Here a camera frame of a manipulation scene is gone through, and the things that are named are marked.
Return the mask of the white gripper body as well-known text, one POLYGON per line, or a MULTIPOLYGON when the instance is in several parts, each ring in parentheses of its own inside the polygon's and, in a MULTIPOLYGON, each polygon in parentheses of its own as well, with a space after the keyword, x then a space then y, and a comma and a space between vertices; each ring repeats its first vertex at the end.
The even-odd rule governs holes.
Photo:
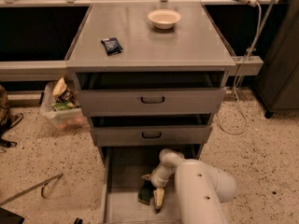
POLYGON ((155 188, 164 188, 170 176, 176 171, 175 167, 159 164, 150 174, 150 182, 155 188))

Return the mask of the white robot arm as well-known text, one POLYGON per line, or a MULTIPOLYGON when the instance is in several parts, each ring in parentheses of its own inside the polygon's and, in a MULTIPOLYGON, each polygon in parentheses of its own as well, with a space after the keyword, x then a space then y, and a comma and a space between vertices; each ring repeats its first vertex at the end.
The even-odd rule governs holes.
POLYGON ((160 163, 142 179, 150 182, 155 207, 164 201, 164 188, 171 175, 175 176, 175 189, 181 224, 228 224, 221 203, 230 202, 236 194, 235 179, 218 168, 196 159, 186 159, 180 152, 165 148, 159 154, 160 163))

